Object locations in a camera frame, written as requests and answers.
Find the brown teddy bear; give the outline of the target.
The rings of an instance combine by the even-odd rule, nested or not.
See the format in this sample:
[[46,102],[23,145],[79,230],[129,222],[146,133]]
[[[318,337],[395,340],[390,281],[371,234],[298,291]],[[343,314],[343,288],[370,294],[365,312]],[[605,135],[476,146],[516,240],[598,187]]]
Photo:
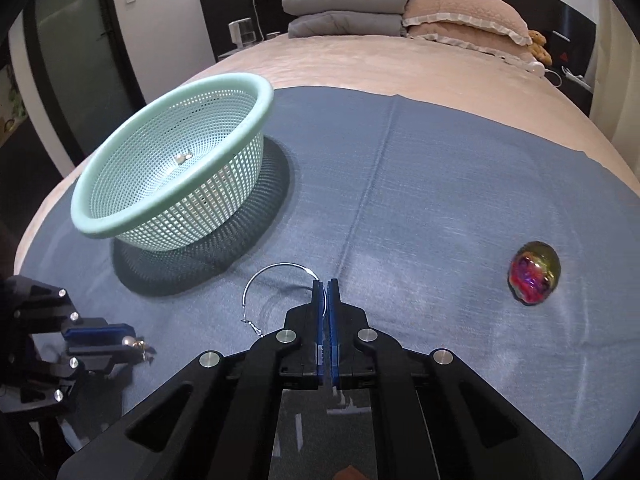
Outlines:
[[544,47],[547,43],[546,37],[536,30],[529,30],[528,36],[532,40],[532,43],[528,46],[529,52],[543,66],[550,67],[552,65],[552,57]]

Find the white bedside appliance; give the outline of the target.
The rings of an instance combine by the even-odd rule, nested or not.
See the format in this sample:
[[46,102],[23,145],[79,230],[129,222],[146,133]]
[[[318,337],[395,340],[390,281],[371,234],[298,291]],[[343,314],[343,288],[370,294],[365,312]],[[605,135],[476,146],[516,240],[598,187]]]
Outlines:
[[228,24],[232,44],[238,49],[252,46],[256,42],[256,32],[251,18],[240,18]]

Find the small pearl earring in basket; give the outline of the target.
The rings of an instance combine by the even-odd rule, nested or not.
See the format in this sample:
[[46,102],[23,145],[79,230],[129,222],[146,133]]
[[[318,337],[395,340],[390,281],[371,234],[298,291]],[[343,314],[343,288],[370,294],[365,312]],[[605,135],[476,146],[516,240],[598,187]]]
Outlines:
[[175,161],[178,165],[182,165],[191,158],[192,158],[191,153],[178,154],[175,156]]

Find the silver hoop bangle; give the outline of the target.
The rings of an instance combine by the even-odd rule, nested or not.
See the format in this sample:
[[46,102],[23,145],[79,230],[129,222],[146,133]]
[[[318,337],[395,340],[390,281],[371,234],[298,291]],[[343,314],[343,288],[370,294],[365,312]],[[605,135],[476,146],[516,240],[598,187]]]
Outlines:
[[[320,284],[320,292],[322,292],[320,306],[321,306],[321,316],[326,314],[326,292],[324,291],[324,287],[322,281],[320,281],[320,276],[314,272],[308,266],[304,266],[301,263],[292,262],[292,261],[280,261],[269,263],[266,266],[263,266],[257,272],[255,272],[246,282],[244,289],[242,291],[241,296],[241,309],[242,309],[242,318],[241,323],[247,327],[249,327],[255,334],[257,338],[262,338],[265,335],[265,332],[258,326],[256,322],[254,322],[250,318],[250,311],[247,309],[247,298],[248,293],[250,292],[250,288],[254,285],[254,283],[268,271],[277,269],[277,268],[292,268],[299,271],[304,272],[308,276],[312,278],[314,282],[318,282]],[[262,300],[262,305],[258,308],[258,321],[266,321],[268,322],[271,316],[271,312],[281,301],[288,298],[288,295],[291,292],[295,292],[297,289],[303,289],[302,285],[293,284],[293,285],[283,285],[280,286],[279,289],[271,294],[269,297],[265,297]]]

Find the iridescent purple glass stone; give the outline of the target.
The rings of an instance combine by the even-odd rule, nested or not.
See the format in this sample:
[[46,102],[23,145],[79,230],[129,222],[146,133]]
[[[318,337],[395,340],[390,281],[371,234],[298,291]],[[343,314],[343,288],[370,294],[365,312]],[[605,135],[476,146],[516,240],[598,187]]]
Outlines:
[[560,258],[554,248],[533,240],[522,246],[512,258],[506,281],[519,302],[536,306],[555,291],[560,276]]

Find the white pearl earring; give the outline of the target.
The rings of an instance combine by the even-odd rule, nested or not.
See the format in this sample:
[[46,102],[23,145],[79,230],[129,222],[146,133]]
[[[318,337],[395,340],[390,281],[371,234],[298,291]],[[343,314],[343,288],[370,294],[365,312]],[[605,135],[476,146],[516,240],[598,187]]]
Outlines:
[[152,362],[154,359],[155,350],[142,338],[125,336],[122,338],[122,345],[136,350],[140,354],[140,359],[142,359],[143,362]]

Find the blue grey cloth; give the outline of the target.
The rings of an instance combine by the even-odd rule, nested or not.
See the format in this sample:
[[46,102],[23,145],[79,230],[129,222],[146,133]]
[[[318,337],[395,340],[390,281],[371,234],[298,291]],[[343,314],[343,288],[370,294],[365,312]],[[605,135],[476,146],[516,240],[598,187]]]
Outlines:
[[[131,375],[81,393],[72,423],[97,436],[205,350],[247,349],[241,296],[263,266],[292,261],[336,278],[370,323],[419,352],[447,348],[483,376],[593,478],[639,411],[639,211],[603,219],[564,204],[559,185],[512,205],[506,177],[488,170],[427,182],[398,169],[407,133],[375,151],[362,180],[342,162],[300,162],[265,133],[252,195],[218,231],[173,252],[92,240],[51,210],[22,273],[60,286],[83,315],[127,323],[155,349]],[[526,306],[506,281],[528,242],[552,246],[558,286]],[[292,268],[262,274],[247,309],[262,330],[305,302],[312,278]],[[258,321],[262,300],[299,284]]]

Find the pink frilled pillow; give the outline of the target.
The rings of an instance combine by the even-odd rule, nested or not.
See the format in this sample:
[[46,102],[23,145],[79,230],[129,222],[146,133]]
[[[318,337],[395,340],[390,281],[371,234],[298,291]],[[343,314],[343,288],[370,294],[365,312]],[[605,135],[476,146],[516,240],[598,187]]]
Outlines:
[[503,0],[409,0],[402,24],[454,23],[508,37],[520,47],[533,43],[524,18]]

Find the lower grey folded blanket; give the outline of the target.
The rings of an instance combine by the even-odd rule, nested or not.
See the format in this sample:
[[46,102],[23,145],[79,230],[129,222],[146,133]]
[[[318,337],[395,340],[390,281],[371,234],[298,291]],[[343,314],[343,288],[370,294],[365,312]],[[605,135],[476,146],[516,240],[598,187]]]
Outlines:
[[288,36],[389,36],[402,37],[405,27],[399,14],[326,11],[303,15],[288,24]]

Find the mint green plastic basket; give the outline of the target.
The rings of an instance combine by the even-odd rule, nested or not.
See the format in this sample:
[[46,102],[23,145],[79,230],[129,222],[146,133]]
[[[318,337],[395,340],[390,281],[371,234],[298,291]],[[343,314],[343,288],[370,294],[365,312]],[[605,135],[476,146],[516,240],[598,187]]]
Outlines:
[[[78,178],[70,218],[91,238],[169,252],[209,236],[253,191],[262,169],[270,82],[252,73],[171,90],[120,125]],[[191,153],[178,165],[175,156]]]

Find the black bedside table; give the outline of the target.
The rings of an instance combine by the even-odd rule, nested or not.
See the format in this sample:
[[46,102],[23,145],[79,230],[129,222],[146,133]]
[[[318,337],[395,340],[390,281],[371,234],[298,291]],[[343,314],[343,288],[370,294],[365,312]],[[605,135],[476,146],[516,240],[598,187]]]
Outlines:
[[583,76],[573,74],[570,69],[564,65],[554,66],[552,70],[558,75],[559,80],[556,83],[564,96],[569,98],[585,115],[590,114],[593,88],[585,81]]

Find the cream curtain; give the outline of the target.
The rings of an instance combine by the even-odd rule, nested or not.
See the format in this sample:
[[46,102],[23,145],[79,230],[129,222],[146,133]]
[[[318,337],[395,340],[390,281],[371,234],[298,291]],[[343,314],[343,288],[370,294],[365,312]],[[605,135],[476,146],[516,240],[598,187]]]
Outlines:
[[613,0],[599,0],[590,119],[639,175],[639,40]]

